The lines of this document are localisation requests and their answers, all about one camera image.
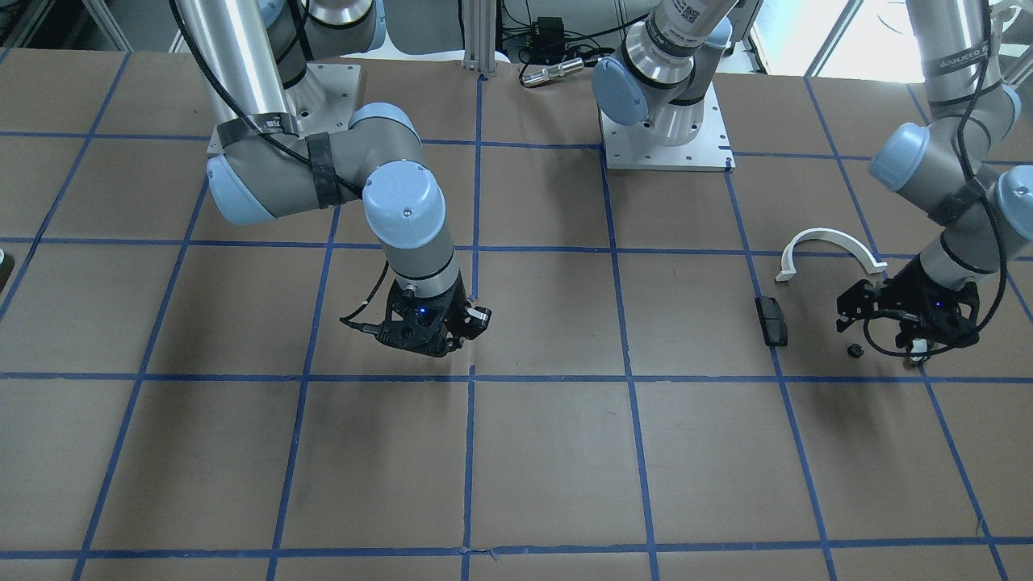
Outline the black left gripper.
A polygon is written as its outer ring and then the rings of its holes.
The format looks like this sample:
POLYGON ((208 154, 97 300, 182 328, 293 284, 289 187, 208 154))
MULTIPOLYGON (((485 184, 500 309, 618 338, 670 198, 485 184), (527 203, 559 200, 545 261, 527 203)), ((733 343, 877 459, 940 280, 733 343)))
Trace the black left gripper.
POLYGON ((973 278, 959 290, 941 286, 926 274, 919 262, 878 283, 857 281, 837 298, 836 331, 845 332, 855 322, 900 322, 894 338, 897 347, 926 339, 949 347, 968 347, 979 340, 979 298, 973 278))

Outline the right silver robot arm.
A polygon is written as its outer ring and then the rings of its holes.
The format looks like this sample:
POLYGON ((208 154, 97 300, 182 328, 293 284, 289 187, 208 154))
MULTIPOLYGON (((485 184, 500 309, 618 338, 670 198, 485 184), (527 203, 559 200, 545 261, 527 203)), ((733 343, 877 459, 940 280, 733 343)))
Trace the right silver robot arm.
POLYGON ((491 310, 467 298, 441 187, 420 136, 395 104, 332 115, 324 85, 303 56, 289 95, 272 45, 273 22, 256 1, 173 1, 169 9, 211 89, 221 150, 207 162, 211 194, 233 224, 364 206, 392 275, 385 316, 347 327, 381 345, 444 357, 488 328, 491 310))

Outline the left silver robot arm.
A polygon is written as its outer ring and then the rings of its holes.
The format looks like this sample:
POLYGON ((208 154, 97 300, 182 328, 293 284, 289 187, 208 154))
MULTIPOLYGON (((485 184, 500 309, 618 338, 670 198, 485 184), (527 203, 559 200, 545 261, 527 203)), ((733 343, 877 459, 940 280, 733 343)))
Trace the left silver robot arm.
MULTIPOLYGON (((927 125, 901 125, 868 172, 918 207, 941 233, 893 278, 862 280, 837 300, 839 332, 899 324, 894 357, 975 345, 1005 290, 1008 261, 1031 243, 1031 169, 987 156, 1021 115, 1004 84, 989 1, 908 1, 920 55, 927 125)), ((674 125, 664 146, 697 135, 705 92, 730 43, 730 1, 661 1, 594 67, 596 103, 622 126, 674 125)))

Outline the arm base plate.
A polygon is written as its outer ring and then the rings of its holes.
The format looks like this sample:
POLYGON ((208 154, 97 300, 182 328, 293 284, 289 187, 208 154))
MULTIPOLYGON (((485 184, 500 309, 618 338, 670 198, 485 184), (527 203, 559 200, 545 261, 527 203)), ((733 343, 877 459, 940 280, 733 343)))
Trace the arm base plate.
POLYGON ((601 111, 599 124, 609 169, 724 172, 737 166, 712 82, 700 102, 664 104, 632 126, 622 126, 601 111))
POLYGON ((303 140, 342 132, 357 109, 359 67, 303 64, 282 84, 273 61, 209 59, 206 78, 216 126, 207 154, 225 154, 245 140, 307 150, 303 140))

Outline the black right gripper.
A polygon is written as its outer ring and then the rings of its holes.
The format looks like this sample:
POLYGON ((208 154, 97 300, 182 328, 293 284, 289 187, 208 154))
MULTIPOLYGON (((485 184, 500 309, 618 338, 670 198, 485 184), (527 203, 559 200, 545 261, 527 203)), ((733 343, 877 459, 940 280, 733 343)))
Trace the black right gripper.
POLYGON ((468 300, 460 278, 448 290, 433 297, 417 297, 415 290, 394 282, 387 308, 390 311, 376 331, 381 345, 429 357, 460 349, 465 340, 479 337, 491 320, 490 309, 468 300))

